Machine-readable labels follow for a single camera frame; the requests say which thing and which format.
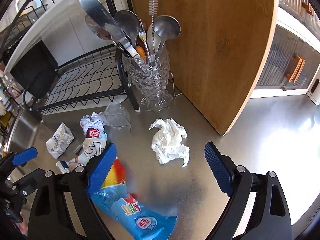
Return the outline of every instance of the metal screw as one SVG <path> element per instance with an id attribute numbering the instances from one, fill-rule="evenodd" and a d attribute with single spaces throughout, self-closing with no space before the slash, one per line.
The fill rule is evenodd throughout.
<path id="1" fill-rule="evenodd" d="M 244 167 L 244 166 L 238 166 L 238 167 L 237 167 L 237 170 L 238 170 L 239 172 L 245 172 L 245 167 Z"/>
<path id="2" fill-rule="evenodd" d="M 276 174 L 274 171 L 269 171 L 269 176 L 274 178 L 276 176 Z"/>
<path id="3" fill-rule="evenodd" d="M 48 178 L 48 177 L 50 177 L 52 175 L 52 171 L 47 171 L 46 173 L 45 173 L 45 176 Z"/>
<path id="4" fill-rule="evenodd" d="M 84 170 L 83 166 L 76 167 L 76 172 L 82 172 Z"/>

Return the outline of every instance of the white tissue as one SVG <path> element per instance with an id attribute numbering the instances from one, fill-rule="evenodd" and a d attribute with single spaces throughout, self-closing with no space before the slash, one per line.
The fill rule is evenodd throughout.
<path id="1" fill-rule="evenodd" d="M 160 164 L 168 163 L 171 160 L 182 158 L 184 165 L 189 161 L 190 148 L 181 144 L 182 138 L 187 137 L 183 126 L 171 119 L 157 119 L 149 128 L 157 127 L 160 130 L 153 136 L 151 148 L 156 152 L 156 158 Z"/>
<path id="2" fill-rule="evenodd" d="M 103 131 L 104 122 L 100 118 L 99 114 L 93 112 L 92 115 L 85 115 L 80 120 L 80 126 L 83 128 L 84 134 L 87 134 L 88 128 L 95 128 L 97 130 Z"/>

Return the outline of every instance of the snack wrapper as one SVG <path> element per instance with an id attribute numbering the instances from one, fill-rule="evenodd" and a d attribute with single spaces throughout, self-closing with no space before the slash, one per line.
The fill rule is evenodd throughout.
<path id="1" fill-rule="evenodd" d="M 86 165 L 94 156 L 99 156 L 106 147 L 107 134 L 95 128 L 88 128 L 82 145 L 82 153 L 72 160 L 58 161 L 56 166 L 62 173 L 68 173 L 79 165 Z"/>
<path id="2" fill-rule="evenodd" d="M 58 159 L 73 139 L 70 129 L 64 123 L 61 123 L 52 138 L 46 142 L 47 149 L 53 158 Z"/>
<path id="3" fill-rule="evenodd" d="M 125 170 L 118 158 L 100 191 L 91 199 L 120 223 L 135 240 L 166 240 L 177 220 L 177 217 L 164 217 L 147 209 L 132 195 L 127 194 Z"/>

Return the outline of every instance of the clear plastic bag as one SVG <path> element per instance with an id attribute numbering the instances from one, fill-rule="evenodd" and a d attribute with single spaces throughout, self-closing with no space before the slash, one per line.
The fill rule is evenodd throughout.
<path id="1" fill-rule="evenodd" d="M 131 128 L 130 116 L 128 111 L 118 102 L 111 102 L 105 111 L 100 114 L 101 119 L 106 125 L 113 128 L 129 127 Z"/>

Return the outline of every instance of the glass utensil holder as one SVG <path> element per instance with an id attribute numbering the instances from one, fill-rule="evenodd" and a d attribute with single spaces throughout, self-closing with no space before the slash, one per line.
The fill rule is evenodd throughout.
<path id="1" fill-rule="evenodd" d="M 155 54 L 141 57 L 146 63 L 141 67 L 137 59 L 123 55 L 124 70 L 128 72 L 128 80 L 144 95 L 141 104 L 146 111 L 159 113 L 162 108 L 168 108 L 167 102 L 172 96 L 167 92 L 170 74 L 169 55 L 166 47 Z"/>

